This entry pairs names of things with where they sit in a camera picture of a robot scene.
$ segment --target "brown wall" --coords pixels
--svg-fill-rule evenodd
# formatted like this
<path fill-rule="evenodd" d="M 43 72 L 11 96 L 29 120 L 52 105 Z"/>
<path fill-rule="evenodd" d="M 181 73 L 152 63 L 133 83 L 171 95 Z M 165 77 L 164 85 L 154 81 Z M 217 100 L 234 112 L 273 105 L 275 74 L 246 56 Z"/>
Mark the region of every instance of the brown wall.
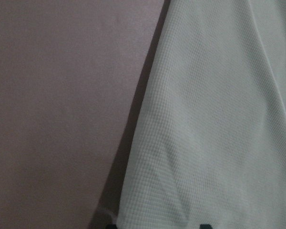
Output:
<path fill-rule="evenodd" d="M 117 214 L 167 6 L 0 1 L 0 229 L 98 229 L 97 206 Z"/>

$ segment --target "cloth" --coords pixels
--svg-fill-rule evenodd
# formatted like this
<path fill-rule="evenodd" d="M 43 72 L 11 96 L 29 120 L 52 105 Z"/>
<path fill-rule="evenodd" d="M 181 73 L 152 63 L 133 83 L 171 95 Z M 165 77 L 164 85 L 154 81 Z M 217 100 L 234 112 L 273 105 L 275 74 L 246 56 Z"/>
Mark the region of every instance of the cloth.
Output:
<path fill-rule="evenodd" d="M 118 229 L 286 229 L 286 0 L 172 0 Z"/>

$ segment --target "brown surface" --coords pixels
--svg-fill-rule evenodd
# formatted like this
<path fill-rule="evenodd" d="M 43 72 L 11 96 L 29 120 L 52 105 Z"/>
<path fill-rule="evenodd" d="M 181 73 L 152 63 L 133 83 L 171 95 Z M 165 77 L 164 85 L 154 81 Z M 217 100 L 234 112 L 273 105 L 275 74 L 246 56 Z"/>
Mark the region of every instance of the brown surface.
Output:
<path fill-rule="evenodd" d="M 0 1 L 0 229 L 117 214 L 163 2 Z"/>

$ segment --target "textured cloth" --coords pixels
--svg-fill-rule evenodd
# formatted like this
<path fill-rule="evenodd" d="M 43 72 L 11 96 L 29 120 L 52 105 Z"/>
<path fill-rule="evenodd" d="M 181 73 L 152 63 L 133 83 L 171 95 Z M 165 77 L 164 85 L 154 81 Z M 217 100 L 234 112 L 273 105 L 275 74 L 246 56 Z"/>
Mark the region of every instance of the textured cloth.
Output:
<path fill-rule="evenodd" d="M 172 0 L 118 229 L 286 229 L 286 0 Z"/>

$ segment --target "small black object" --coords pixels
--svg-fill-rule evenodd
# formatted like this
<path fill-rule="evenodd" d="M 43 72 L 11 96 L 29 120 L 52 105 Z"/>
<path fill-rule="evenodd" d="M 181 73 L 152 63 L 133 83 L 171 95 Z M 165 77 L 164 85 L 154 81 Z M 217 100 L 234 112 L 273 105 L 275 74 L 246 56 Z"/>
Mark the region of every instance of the small black object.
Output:
<path fill-rule="evenodd" d="M 210 224 L 200 224 L 200 229 L 213 229 Z"/>
<path fill-rule="evenodd" d="M 118 229 L 115 224 L 108 224 L 106 229 Z"/>

